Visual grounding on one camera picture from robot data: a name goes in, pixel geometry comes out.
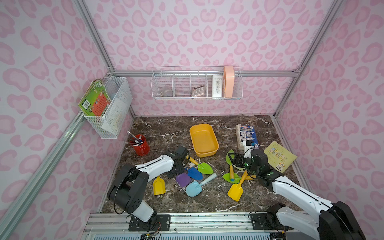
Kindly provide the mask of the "purple shovel pink handle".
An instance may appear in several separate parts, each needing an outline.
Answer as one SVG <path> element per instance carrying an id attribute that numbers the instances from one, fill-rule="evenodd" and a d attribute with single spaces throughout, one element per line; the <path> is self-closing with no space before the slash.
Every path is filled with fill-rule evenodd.
<path id="1" fill-rule="evenodd" d="M 187 185 L 191 183 L 191 178 L 187 173 L 182 173 L 175 177 L 176 182 L 181 188 L 185 188 Z"/>

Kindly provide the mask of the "small yellow shovel yellow handle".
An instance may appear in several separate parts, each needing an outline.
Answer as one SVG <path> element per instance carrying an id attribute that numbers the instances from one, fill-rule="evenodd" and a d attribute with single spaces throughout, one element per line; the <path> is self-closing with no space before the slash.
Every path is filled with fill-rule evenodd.
<path id="1" fill-rule="evenodd" d="M 246 180 L 247 176 L 248 176 L 248 171 L 245 170 L 245 172 L 242 175 L 242 178 L 241 178 L 240 182 L 238 184 L 233 184 L 231 186 L 231 188 L 229 189 L 228 196 L 232 200 L 234 200 L 236 202 L 238 202 L 240 200 L 240 198 L 241 198 L 241 196 L 243 194 L 243 191 L 244 191 L 243 188 L 242 188 L 242 184 Z"/>

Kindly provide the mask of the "light blue shovel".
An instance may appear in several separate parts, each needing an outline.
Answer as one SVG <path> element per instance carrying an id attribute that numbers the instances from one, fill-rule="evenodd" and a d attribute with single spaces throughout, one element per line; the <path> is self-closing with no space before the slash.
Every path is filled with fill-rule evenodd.
<path id="1" fill-rule="evenodd" d="M 202 186 L 209 183 L 210 181 L 214 180 L 216 177 L 217 177 L 217 174 L 214 173 L 214 174 L 210 175 L 209 177 L 207 177 L 205 180 L 203 180 L 201 183 L 198 183 L 197 181 L 190 183 L 186 187 L 187 195 L 189 197 L 197 196 L 198 194 L 200 194 L 202 192 L 202 190 L 203 190 Z"/>

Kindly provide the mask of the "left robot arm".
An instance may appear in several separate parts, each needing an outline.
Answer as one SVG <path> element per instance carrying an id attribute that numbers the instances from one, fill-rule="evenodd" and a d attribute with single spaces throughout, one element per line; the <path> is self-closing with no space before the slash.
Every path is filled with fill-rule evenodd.
<path id="1" fill-rule="evenodd" d="M 147 184 L 164 173 L 170 179 L 180 175 L 188 154 L 185 147 L 179 146 L 176 151 L 165 151 L 150 162 L 136 166 L 126 164 L 115 177 L 107 198 L 114 207 L 120 207 L 144 223 L 154 224 L 157 213 L 144 201 Z"/>

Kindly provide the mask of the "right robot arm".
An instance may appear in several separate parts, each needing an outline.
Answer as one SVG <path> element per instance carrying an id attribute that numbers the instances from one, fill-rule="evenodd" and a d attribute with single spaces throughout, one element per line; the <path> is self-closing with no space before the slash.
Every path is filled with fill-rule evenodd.
<path id="1" fill-rule="evenodd" d="M 227 159 L 247 177 L 257 180 L 271 192 L 288 199 L 303 211 L 297 212 L 284 204 L 269 207 L 266 226 L 293 228 L 315 240 L 364 240 L 366 237 L 351 208 L 338 201 L 333 203 L 295 184 L 281 173 L 282 164 L 275 168 L 260 149 L 248 149 L 244 154 L 228 153 Z"/>

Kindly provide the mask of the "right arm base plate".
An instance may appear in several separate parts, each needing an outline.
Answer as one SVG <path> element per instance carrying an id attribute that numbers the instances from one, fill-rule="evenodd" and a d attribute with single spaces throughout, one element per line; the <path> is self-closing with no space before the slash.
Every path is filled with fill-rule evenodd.
<path id="1" fill-rule="evenodd" d="M 248 215 L 252 223 L 253 230 L 284 230 L 284 226 L 270 220 L 266 213 L 250 212 Z"/>

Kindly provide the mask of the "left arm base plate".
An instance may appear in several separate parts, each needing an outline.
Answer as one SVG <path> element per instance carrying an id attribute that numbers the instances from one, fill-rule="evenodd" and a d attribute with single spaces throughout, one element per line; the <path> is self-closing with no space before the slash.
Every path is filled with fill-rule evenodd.
<path id="1" fill-rule="evenodd" d="M 148 222 L 143 222 L 137 217 L 132 217 L 129 222 L 129 232 L 166 232 L 170 230 L 171 215 L 159 214 L 152 217 Z"/>

